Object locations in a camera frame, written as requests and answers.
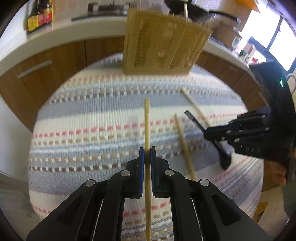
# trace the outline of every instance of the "black wok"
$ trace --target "black wok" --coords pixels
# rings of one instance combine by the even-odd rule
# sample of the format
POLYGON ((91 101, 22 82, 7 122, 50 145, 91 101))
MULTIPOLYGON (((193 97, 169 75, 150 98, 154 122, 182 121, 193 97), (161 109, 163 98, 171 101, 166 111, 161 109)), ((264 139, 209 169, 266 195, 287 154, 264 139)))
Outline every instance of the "black wok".
MULTIPOLYGON (((188 0, 187 2, 187 9, 188 9, 188 17, 195 22, 198 21, 206 21, 207 19, 211 18, 214 14, 219 14, 225 17, 228 17, 234 20, 237 23, 240 23, 240 19, 224 12, 217 12, 217 11, 206 11, 200 7, 191 4, 192 0, 188 0)), ((180 0, 164 0, 167 7, 170 9, 170 13, 174 13, 176 15, 180 15, 184 11, 184 3, 180 0)))

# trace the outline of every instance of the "silver screw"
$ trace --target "silver screw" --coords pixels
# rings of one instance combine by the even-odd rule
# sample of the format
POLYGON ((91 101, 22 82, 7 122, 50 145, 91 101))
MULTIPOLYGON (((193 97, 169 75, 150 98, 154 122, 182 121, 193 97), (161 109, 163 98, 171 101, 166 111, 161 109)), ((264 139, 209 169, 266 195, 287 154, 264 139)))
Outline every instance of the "silver screw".
POLYGON ((88 186, 88 187, 92 187, 94 184, 95 184, 95 182, 92 179, 87 180, 86 183, 85 183, 85 185, 88 186))
POLYGON ((172 175, 174 175, 174 171, 171 170, 171 169, 167 169, 167 170, 165 170, 165 174, 166 174, 167 176, 172 176, 172 175))
POLYGON ((121 172, 121 175, 124 176, 124 177, 128 177, 130 174, 131 174, 131 172, 129 170, 123 170, 121 172))
POLYGON ((207 179, 201 179, 200 184, 206 187, 209 186, 210 182, 207 179))

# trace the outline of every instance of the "white countertop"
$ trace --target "white countertop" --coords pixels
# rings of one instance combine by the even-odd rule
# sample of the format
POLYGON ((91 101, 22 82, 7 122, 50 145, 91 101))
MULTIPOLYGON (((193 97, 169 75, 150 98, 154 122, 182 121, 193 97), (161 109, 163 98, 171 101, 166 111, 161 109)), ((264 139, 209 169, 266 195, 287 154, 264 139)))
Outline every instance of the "white countertop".
MULTIPOLYGON (((124 36, 125 32, 126 17, 88 18, 74 22, 64 19, 53 22, 35 33, 16 36, 0 46, 0 76, 25 59, 55 46, 85 39, 124 36)), ((251 74, 248 65, 223 46, 208 41, 203 50, 251 74)))

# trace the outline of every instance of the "wooden chopstick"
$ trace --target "wooden chopstick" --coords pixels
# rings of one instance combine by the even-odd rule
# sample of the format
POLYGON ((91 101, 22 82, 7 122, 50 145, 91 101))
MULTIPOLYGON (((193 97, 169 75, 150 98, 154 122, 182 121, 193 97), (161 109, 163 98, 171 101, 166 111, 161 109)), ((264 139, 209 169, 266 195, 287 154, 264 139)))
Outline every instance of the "wooden chopstick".
POLYGON ((180 135, 180 138, 181 138, 182 146, 184 148, 184 153, 186 155, 186 161, 187 161, 187 166, 188 166, 188 169, 189 169, 189 172, 190 172, 191 180, 196 181, 194 167, 193 167, 193 161, 192 161, 191 155, 189 153, 188 144, 187 144, 187 141, 186 141, 185 136, 183 134, 183 129, 181 127, 181 124, 180 124, 177 113, 175 114, 175 120, 176 120, 177 128, 178 128, 178 131, 179 131, 179 135, 180 135))
POLYGON ((186 90, 185 87, 181 88, 182 92, 186 95, 186 97, 190 100, 190 102, 193 104, 193 106, 196 108, 198 113, 202 116, 202 119, 206 122, 207 126, 210 127, 212 124, 205 118, 206 115, 204 112, 199 108, 198 103, 195 101, 195 99, 192 97, 192 95, 186 90))
POLYGON ((151 240, 151 168, 150 168, 150 123, 149 123, 150 100, 145 98, 144 120, 145 120, 145 219, 146 240, 151 240))

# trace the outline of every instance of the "wok handle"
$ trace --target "wok handle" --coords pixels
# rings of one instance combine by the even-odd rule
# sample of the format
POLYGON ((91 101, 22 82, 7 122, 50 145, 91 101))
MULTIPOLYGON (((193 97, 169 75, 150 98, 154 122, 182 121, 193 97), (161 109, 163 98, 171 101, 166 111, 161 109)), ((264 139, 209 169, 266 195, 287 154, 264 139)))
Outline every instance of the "wok handle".
POLYGON ((223 15, 225 17, 228 17, 234 21, 236 21, 238 24, 240 24, 241 20, 240 18, 237 18, 231 14, 228 14, 228 13, 224 13, 224 12, 217 12, 217 11, 209 11, 210 14, 219 14, 219 15, 223 15))

